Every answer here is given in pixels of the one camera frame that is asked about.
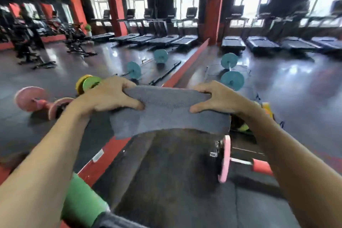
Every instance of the gray towel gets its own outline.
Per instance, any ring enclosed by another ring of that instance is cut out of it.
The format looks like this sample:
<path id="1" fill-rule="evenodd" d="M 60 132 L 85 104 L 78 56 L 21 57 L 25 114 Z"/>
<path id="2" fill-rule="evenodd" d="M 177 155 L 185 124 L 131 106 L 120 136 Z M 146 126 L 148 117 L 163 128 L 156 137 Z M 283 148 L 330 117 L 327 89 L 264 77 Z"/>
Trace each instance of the gray towel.
<path id="1" fill-rule="evenodd" d="M 114 110 L 110 116 L 116 139 L 162 129 L 187 128 L 211 134 L 228 134 L 230 115 L 206 110 L 192 114 L 192 105 L 208 100 L 211 95 L 190 89 L 137 86 L 124 92 L 145 105 L 143 111 L 131 108 Z"/>

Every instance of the left hand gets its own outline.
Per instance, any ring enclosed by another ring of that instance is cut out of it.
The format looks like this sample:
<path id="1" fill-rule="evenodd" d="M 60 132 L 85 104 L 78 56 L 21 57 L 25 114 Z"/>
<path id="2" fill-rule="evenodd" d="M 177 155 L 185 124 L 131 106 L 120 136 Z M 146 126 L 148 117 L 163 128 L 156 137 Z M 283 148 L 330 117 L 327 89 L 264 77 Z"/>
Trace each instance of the left hand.
<path id="1" fill-rule="evenodd" d="M 144 105 L 139 100 L 127 96 L 122 90 L 135 87 L 136 84 L 123 77 L 112 76 L 102 80 L 96 87 L 86 91 L 73 103 L 78 105 L 82 113 L 92 111 L 108 111 L 119 107 L 131 107 L 143 110 Z"/>

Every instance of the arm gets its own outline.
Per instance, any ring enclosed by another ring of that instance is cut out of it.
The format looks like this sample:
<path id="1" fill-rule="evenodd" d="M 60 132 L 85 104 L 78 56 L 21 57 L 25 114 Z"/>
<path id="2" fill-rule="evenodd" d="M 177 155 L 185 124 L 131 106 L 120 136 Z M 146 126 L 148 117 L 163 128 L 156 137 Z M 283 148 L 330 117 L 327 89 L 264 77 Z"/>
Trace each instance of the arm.
<path id="1" fill-rule="evenodd" d="M 122 89 L 135 84 L 104 80 L 75 99 L 48 134 L 0 186 L 0 227 L 56 227 L 90 114 L 118 107 L 142 110 Z"/>
<path id="2" fill-rule="evenodd" d="M 264 110 L 219 82 L 195 87 L 212 98 L 190 112 L 216 110 L 234 113 L 249 126 L 269 159 L 272 171 L 301 227 L 340 227 L 342 177 L 291 135 Z"/>

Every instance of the hand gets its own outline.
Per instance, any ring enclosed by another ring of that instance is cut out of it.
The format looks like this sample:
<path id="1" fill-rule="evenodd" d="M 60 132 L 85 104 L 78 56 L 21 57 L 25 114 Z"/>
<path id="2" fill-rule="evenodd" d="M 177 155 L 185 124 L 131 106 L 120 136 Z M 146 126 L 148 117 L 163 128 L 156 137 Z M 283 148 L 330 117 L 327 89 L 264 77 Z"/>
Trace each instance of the hand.
<path id="1" fill-rule="evenodd" d="M 239 114 L 247 109 L 250 104 L 253 104 L 244 96 L 217 81 L 200 83 L 194 87 L 194 90 L 201 93 L 211 93 L 211 98 L 190 107 L 191 113 L 215 110 L 223 113 Z"/>
<path id="2" fill-rule="evenodd" d="M 118 76 L 102 80 L 96 87 L 79 96 L 79 108 L 83 113 L 92 111 L 108 111 L 119 107 L 131 107 L 143 110 L 144 105 L 139 100 L 131 98 L 123 93 L 124 88 L 135 87 L 136 84 Z"/>

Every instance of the green cylinder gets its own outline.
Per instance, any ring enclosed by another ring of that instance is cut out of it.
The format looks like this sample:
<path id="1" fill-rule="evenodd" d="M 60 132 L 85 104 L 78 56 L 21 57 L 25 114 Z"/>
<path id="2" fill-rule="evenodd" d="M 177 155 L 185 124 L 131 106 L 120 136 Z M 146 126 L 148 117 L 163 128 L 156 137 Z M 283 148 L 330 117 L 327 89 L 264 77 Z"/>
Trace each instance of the green cylinder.
<path id="1" fill-rule="evenodd" d="M 90 228 L 100 213 L 109 211 L 108 204 L 74 173 L 64 201 L 62 220 L 70 227 Z"/>

